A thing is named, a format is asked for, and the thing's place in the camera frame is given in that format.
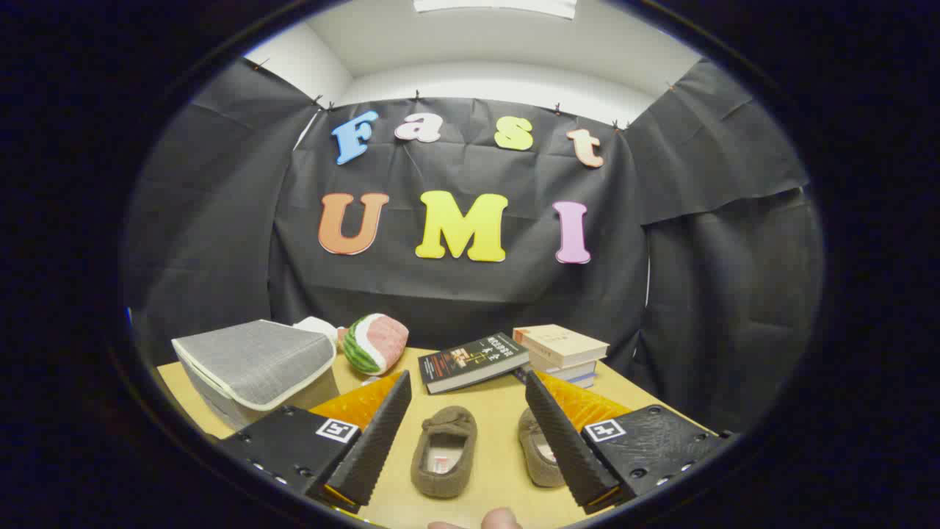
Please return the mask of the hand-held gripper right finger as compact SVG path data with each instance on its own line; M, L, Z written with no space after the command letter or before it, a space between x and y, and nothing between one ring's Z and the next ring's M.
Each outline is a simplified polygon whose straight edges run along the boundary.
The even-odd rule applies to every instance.
M674 482L735 435L701 428L662 404L632 411L544 372L527 376L526 399L587 514Z

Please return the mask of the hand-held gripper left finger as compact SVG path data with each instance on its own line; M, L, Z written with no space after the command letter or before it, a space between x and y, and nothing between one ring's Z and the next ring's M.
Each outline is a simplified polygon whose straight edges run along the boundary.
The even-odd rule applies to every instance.
M312 409L281 406L218 447L276 488L355 514L372 499L411 401L404 370Z

